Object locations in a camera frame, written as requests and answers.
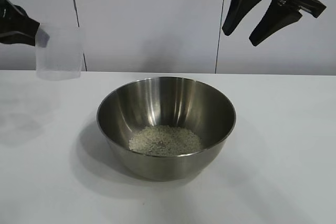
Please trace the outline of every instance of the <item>table surface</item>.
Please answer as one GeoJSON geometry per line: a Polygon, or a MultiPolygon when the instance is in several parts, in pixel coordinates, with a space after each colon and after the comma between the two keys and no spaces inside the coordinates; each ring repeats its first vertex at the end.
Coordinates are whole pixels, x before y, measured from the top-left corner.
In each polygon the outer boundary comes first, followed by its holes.
{"type": "Polygon", "coordinates": [[[0,71],[0,223],[336,223],[336,77],[0,71]],[[115,88],[181,76],[225,93],[237,124],[198,176],[134,178],[96,124],[115,88]]]}

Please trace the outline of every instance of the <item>bowl rim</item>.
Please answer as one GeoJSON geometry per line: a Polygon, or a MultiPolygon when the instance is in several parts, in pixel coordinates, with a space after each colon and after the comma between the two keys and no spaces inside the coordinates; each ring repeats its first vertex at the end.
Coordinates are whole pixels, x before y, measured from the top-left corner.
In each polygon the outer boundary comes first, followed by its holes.
{"type": "Polygon", "coordinates": [[[201,82],[201,81],[197,81],[197,80],[193,80],[193,79],[190,79],[190,78],[185,78],[185,77],[174,77],[174,76],[160,76],[160,77],[148,77],[148,78],[145,78],[145,79],[140,79],[140,80],[136,80],[136,81],[131,81],[131,82],[128,82],[116,89],[114,89],[112,92],[110,92],[100,103],[98,109],[97,109],[97,113],[96,113],[96,121],[97,121],[97,124],[98,124],[98,128],[99,130],[101,131],[101,133],[106,137],[106,139],[111,142],[112,144],[116,145],[117,147],[120,147],[122,149],[124,149],[125,151],[128,151],[128,152],[131,152],[131,153],[135,153],[135,154],[138,154],[138,155],[143,155],[143,156],[147,156],[147,157],[157,157],[157,158],[177,158],[177,157],[186,157],[186,156],[192,156],[192,155],[196,155],[196,154],[199,154],[199,153],[202,153],[202,152],[205,152],[205,151],[208,151],[210,150],[211,148],[217,146],[218,144],[222,143],[223,141],[225,141],[229,135],[232,133],[233,129],[235,128],[235,125],[236,125],[236,121],[237,121],[237,114],[236,114],[236,110],[235,110],[235,107],[233,106],[231,100],[226,96],[224,95],[221,91],[219,91],[218,89],[212,87],[211,85],[209,84],[206,84],[204,82],[201,82]],[[201,85],[205,85],[205,86],[208,86],[212,89],[214,89],[215,91],[219,92],[220,94],[222,94],[224,96],[224,98],[228,101],[228,103],[230,104],[230,107],[232,108],[233,110],[233,115],[234,115],[234,120],[233,120],[233,124],[231,126],[231,129],[229,130],[229,132],[219,141],[217,141],[216,143],[212,144],[211,146],[208,146],[207,148],[204,148],[198,152],[193,152],[193,153],[187,153],[187,154],[180,154],[180,155],[172,155],[172,156],[158,156],[158,155],[149,155],[149,154],[144,154],[144,153],[141,153],[141,152],[136,152],[136,151],[133,151],[133,150],[130,150],[124,146],[122,146],[121,144],[117,143],[116,141],[114,141],[113,139],[111,139],[110,137],[108,137],[106,135],[106,133],[104,132],[104,130],[101,128],[100,126],[100,123],[99,123],[99,119],[98,119],[98,116],[99,116],[99,111],[102,107],[102,105],[104,104],[104,101],[110,97],[112,94],[116,93],[118,90],[122,89],[123,87],[125,86],[128,86],[128,85],[131,85],[131,84],[134,84],[134,83],[137,83],[137,82],[141,82],[141,81],[146,81],[146,80],[154,80],[154,79],[181,79],[181,80],[187,80],[187,81],[193,81],[193,82],[197,82],[201,85]]]}

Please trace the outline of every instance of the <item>metal bowl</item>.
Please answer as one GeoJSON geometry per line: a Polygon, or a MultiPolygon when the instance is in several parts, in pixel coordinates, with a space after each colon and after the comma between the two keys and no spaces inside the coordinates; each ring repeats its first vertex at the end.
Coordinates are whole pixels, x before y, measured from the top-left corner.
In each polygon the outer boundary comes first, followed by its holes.
{"type": "Polygon", "coordinates": [[[110,93],[97,112],[98,125],[115,155],[135,174],[174,180],[200,172],[221,151],[236,122],[229,99],[199,81],[158,77],[126,84],[110,93]],[[203,149],[177,156],[151,156],[129,150],[129,140],[146,126],[184,127],[203,149]]]}

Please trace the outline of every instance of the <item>uncooked rice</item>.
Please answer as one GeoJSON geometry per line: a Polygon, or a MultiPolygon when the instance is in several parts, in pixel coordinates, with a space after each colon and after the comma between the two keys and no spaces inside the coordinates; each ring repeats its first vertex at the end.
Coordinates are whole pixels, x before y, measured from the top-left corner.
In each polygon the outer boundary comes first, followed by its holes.
{"type": "Polygon", "coordinates": [[[202,150],[202,142],[191,130],[158,125],[135,134],[129,141],[129,148],[147,155],[175,156],[202,150]]]}

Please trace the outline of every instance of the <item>plastic cup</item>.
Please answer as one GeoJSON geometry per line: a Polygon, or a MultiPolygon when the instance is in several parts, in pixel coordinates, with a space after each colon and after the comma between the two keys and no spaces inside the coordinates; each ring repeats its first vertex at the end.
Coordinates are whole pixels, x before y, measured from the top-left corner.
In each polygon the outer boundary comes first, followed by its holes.
{"type": "Polygon", "coordinates": [[[79,27],[41,24],[35,39],[39,78],[57,81],[80,77],[83,46],[79,27]]]}

